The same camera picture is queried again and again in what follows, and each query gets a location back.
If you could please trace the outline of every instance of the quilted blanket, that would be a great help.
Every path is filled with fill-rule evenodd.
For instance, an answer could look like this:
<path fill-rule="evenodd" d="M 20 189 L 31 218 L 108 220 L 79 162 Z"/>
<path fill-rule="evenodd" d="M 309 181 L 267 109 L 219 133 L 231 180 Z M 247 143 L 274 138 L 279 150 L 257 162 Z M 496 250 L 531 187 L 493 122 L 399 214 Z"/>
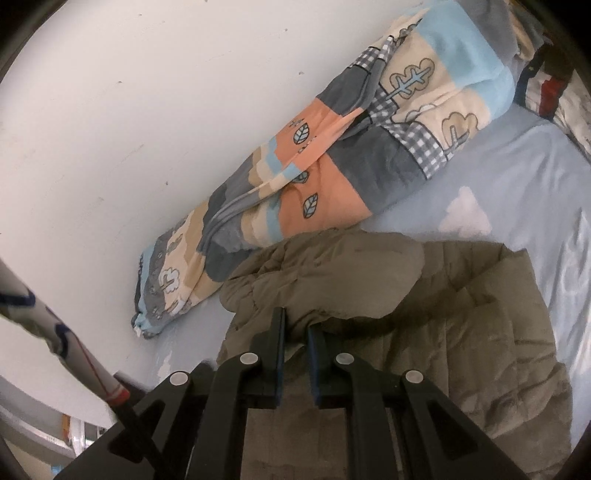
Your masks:
<path fill-rule="evenodd" d="M 503 0 L 451 0 L 395 20 L 144 251 L 133 327 L 157 335 L 254 250 L 353 225 L 419 189 L 509 108 L 537 47 Z"/>

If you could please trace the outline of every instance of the metal screw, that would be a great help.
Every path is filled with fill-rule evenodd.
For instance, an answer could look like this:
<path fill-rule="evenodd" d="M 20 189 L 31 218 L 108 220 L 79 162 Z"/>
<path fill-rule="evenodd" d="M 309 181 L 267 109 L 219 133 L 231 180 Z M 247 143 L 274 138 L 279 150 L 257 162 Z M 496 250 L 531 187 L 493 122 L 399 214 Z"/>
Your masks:
<path fill-rule="evenodd" d="M 258 362 L 258 355 L 252 352 L 243 353 L 240 356 L 240 361 L 244 365 L 252 365 Z"/>
<path fill-rule="evenodd" d="M 189 376 L 185 372 L 175 372 L 170 376 L 170 382 L 179 387 L 189 381 Z"/>
<path fill-rule="evenodd" d="M 350 365 L 355 361 L 355 357 L 350 353 L 339 353 L 335 360 L 338 364 Z"/>
<path fill-rule="evenodd" d="M 410 383 L 420 383 L 424 380 L 424 376 L 421 372 L 419 372 L 418 370 L 409 370 L 406 374 L 406 379 L 410 382 Z"/>

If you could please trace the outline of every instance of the gingham pattern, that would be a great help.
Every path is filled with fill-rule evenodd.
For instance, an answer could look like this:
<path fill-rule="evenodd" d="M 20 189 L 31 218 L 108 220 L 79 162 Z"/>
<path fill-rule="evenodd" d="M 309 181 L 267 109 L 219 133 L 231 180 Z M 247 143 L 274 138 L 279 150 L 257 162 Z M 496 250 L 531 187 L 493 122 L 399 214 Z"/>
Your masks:
<path fill-rule="evenodd" d="M 427 179 L 447 162 L 441 145 L 423 124 L 386 122 L 383 127 L 407 148 Z"/>
<path fill-rule="evenodd" d="M 392 59 L 396 48 L 396 39 L 392 35 L 389 35 L 379 51 L 378 58 L 388 63 Z"/>
<path fill-rule="evenodd" d="M 392 117 L 398 110 L 398 104 L 394 98 L 387 98 L 388 92 L 378 84 L 375 91 L 374 101 L 368 108 L 368 114 L 373 123 L 377 124 Z"/>
<path fill-rule="evenodd" d="M 392 55 L 394 55 L 394 51 L 396 50 L 395 43 L 396 39 L 390 35 L 384 41 L 382 48 L 367 48 L 351 65 L 357 65 L 365 70 L 369 70 L 377 59 L 388 63 L 392 58 Z"/>
<path fill-rule="evenodd" d="M 351 65 L 357 65 L 365 70 L 369 70 L 369 68 L 375 63 L 375 60 L 378 58 L 380 51 L 376 47 L 370 47 L 367 50 L 364 50 L 363 53 L 355 60 Z"/>

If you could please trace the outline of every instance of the light blue bedsheet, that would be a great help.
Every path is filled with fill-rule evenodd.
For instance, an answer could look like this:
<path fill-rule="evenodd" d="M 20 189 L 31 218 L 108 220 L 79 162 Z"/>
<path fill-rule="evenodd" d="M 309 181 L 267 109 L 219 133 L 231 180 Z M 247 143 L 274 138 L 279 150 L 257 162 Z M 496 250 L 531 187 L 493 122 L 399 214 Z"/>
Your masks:
<path fill-rule="evenodd" d="M 573 446 L 591 419 L 591 166 L 553 124 L 512 106 L 419 192 L 362 223 L 417 239 L 526 248 L 573 386 Z M 157 339 L 153 383 L 215 358 L 232 318 L 217 295 Z"/>

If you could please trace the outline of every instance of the blanket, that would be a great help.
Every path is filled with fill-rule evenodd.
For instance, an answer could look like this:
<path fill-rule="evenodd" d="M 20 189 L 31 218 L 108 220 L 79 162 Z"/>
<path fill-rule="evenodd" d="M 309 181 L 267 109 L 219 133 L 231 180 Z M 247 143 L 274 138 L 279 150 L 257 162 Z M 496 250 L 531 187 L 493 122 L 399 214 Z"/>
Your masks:
<path fill-rule="evenodd" d="M 302 342 L 322 323 L 374 368 L 418 369 L 531 478 L 570 454 L 571 388 L 527 252 L 397 233 L 303 233 L 246 260 L 222 287 L 236 312 L 219 362 L 287 309 L 278 410 L 251 410 L 242 477 L 345 479 L 345 417 L 314 408 Z"/>
<path fill-rule="evenodd" d="M 591 161 L 591 94 L 549 33 L 544 40 L 521 73 L 514 102 L 555 123 Z"/>
<path fill-rule="evenodd" d="M 356 224 L 419 189 L 509 108 L 536 48 L 504 0 L 446 1 L 394 21 L 144 251 L 133 327 L 154 336 L 254 250 Z"/>

